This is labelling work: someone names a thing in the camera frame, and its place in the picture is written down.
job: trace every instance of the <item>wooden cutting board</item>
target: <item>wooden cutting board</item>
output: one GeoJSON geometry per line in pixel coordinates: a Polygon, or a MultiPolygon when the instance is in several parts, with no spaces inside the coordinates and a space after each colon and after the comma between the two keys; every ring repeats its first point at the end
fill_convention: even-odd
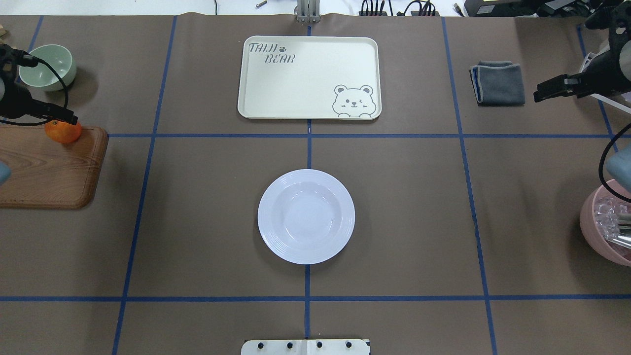
{"type": "Polygon", "coordinates": [[[11,177],[0,186],[0,207],[81,208],[94,197],[107,132],[84,127],[79,140],[52,141],[43,127],[0,126],[0,160],[11,177]]]}

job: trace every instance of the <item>orange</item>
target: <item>orange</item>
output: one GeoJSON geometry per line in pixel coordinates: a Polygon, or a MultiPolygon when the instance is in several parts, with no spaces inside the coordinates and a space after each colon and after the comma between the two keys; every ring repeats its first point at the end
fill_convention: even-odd
{"type": "Polygon", "coordinates": [[[44,131],[54,141],[72,143],[81,136],[81,123],[75,126],[61,121],[51,121],[44,125],[44,131]]]}

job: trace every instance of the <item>pink bowl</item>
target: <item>pink bowl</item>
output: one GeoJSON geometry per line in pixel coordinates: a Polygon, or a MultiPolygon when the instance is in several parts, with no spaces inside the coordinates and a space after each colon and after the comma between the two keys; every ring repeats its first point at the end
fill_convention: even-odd
{"type": "MultiPolygon", "coordinates": [[[[609,186],[611,186],[611,188],[613,188],[617,193],[624,196],[631,196],[629,192],[620,186],[620,184],[618,184],[614,179],[607,181],[607,184],[609,184],[609,186]]],[[[596,200],[605,196],[611,196],[611,193],[601,185],[598,189],[596,189],[596,191],[589,195],[583,204],[583,208],[581,209],[581,230],[583,231],[583,236],[589,245],[591,245],[591,247],[594,248],[594,250],[596,250],[596,252],[600,255],[615,262],[616,264],[631,267],[631,250],[626,252],[624,254],[626,257],[624,257],[621,253],[617,252],[616,249],[621,252],[624,252],[627,249],[605,240],[596,227],[594,204],[596,203],[596,200]]],[[[622,202],[619,198],[615,196],[612,197],[617,203],[622,202]]]]}

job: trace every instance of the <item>gray cloth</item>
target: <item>gray cloth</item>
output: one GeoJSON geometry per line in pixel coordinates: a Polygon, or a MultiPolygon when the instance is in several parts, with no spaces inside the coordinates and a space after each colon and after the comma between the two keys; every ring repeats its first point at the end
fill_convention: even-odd
{"type": "Polygon", "coordinates": [[[526,103],[519,64],[480,61],[469,72],[478,105],[517,106],[526,103]]]}

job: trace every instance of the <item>bear drawing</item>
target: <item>bear drawing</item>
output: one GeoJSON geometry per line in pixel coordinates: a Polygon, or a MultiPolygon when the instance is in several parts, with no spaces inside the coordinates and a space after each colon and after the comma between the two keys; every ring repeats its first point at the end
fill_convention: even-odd
{"type": "Polygon", "coordinates": [[[335,87],[333,111],[338,117],[371,117],[377,110],[372,100],[372,88],[364,85],[360,88],[347,88],[344,85],[335,87]]]}

